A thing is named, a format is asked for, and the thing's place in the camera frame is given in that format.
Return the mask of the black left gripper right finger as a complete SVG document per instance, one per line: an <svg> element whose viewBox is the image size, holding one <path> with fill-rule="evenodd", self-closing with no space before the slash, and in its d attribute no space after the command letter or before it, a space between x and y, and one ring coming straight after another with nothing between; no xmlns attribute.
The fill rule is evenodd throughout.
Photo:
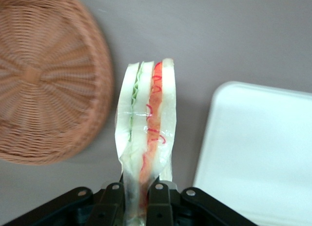
<svg viewBox="0 0 312 226"><path fill-rule="evenodd" d="M149 188L148 226L254 226L255 223L196 187L178 192L175 183Z"/></svg>

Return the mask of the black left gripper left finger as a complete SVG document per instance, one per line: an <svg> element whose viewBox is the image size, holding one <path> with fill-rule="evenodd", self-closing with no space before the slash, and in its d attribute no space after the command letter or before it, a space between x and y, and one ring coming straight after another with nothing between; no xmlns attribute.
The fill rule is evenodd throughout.
<svg viewBox="0 0 312 226"><path fill-rule="evenodd" d="M120 226L124 211L122 183L93 193L74 188L7 222L6 226Z"/></svg>

